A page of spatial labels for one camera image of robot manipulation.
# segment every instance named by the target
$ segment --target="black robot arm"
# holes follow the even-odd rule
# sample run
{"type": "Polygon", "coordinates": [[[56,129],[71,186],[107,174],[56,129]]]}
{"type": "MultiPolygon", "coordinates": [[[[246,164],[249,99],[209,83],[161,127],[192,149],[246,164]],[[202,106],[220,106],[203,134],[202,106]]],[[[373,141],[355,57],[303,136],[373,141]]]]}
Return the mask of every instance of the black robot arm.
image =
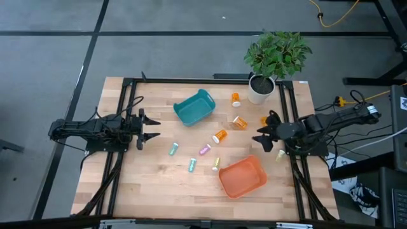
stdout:
{"type": "Polygon", "coordinates": [[[324,156],[320,147],[325,147],[325,142],[331,138],[329,133],[354,124],[375,124],[379,117],[381,114],[374,105],[366,102],[331,114],[304,116],[294,123],[282,123],[278,114],[270,111],[267,126],[257,130],[263,135],[253,139],[260,142],[266,152],[272,150],[273,141],[283,140],[297,155],[324,156]]]}
{"type": "Polygon", "coordinates": [[[144,110],[139,115],[133,114],[125,121],[119,114],[109,114],[88,121],[65,121],[58,119],[51,124],[48,135],[54,141],[70,136],[82,137],[87,141],[86,150],[89,154],[96,151],[127,151],[133,135],[137,136],[137,149],[142,150],[142,143],[160,133],[143,133],[143,124],[159,125],[158,121],[150,120],[144,110]]]}

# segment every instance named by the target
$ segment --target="blue vial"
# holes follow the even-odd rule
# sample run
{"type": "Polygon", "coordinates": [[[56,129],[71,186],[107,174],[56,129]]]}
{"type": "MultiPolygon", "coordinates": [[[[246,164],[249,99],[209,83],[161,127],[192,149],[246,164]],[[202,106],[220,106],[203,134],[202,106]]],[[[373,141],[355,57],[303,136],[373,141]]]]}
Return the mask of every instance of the blue vial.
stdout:
{"type": "Polygon", "coordinates": [[[174,155],[174,153],[176,153],[177,149],[178,149],[178,144],[174,142],[171,149],[170,149],[169,155],[170,156],[174,155]]]}
{"type": "Polygon", "coordinates": [[[195,158],[191,158],[190,168],[188,169],[189,172],[193,172],[193,170],[195,169],[196,164],[197,164],[197,160],[195,158]]]}

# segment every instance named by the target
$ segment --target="wooden tabletop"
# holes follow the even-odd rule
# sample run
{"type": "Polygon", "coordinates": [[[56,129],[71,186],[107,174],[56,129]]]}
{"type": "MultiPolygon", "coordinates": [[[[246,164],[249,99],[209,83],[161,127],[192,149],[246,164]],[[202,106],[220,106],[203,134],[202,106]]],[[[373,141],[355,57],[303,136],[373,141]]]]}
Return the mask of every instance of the wooden tabletop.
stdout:
{"type": "MultiPolygon", "coordinates": [[[[116,112],[123,78],[106,78],[99,103],[100,115],[116,112]]],[[[259,135],[260,118],[270,109],[282,117],[278,88],[262,105],[247,100],[247,85],[199,85],[178,83],[138,83],[136,96],[144,100],[133,112],[144,108],[146,115],[161,125],[145,126],[145,132],[160,132],[149,140],[142,151],[131,143],[125,153],[120,184],[116,196],[114,216],[127,218],[167,219],[236,219],[236,220],[298,220],[293,175],[287,156],[275,161],[283,149],[282,141],[274,144],[271,153],[265,153],[261,145],[251,137],[259,135]],[[198,92],[208,91],[216,102],[214,112],[192,127],[185,127],[175,114],[172,105],[180,103],[198,92]],[[242,101],[239,108],[231,106],[230,98],[238,92],[242,101]],[[239,115],[248,122],[247,130],[236,130],[231,125],[239,115]],[[214,143],[212,135],[225,129],[226,139],[214,143]],[[173,142],[179,144],[174,156],[169,156],[173,142]],[[206,144],[212,149],[204,156],[198,151],[206,144]],[[220,166],[227,167],[248,155],[256,155],[267,173],[267,183],[241,198],[229,199],[221,187],[217,172],[212,171],[216,157],[220,166]],[[193,173],[188,172],[190,158],[196,158],[193,173]]],[[[294,92],[300,116],[314,113],[314,105],[307,82],[295,81],[294,92]]],[[[293,121],[289,95],[286,92],[290,119],[293,121]]],[[[100,186],[107,153],[90,156],[83,164],[72,213],[84,208],[100,186]]],[[[329,179],[328,168],[316,156],[308,157],[312,188],[328,211],[338,217],[335,198],[329,179]]],[[[110,191],[105,196],[107,211],[110,191]]],[[[307,195],[303,191],[306,216],[310,218],[307,195]]]]}

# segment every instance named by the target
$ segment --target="orange plastic bin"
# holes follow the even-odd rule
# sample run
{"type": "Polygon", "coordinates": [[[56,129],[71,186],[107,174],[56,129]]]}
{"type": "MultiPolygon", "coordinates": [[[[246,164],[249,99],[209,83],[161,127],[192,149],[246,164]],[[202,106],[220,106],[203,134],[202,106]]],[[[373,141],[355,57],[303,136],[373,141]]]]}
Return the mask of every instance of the orange plastic bin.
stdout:
{"type": "Polygon", "coordinates": [[[267,183],[267,174],[254,155],[219,170],[223,190],[229,198],[239,198],[267,183]]]}

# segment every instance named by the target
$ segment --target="teal plastic bin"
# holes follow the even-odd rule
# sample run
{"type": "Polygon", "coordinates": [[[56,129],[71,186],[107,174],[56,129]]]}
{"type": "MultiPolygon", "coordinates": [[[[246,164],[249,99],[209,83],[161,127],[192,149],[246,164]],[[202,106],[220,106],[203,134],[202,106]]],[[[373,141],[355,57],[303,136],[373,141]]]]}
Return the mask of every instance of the teal plastic bin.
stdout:
{"type": "Polygon", "coordinates": [[[214,99],[204,89],[180,104],[174,104],[174,111],[184,125],[190,127],[209,116],[215,109],[214,99]]]}

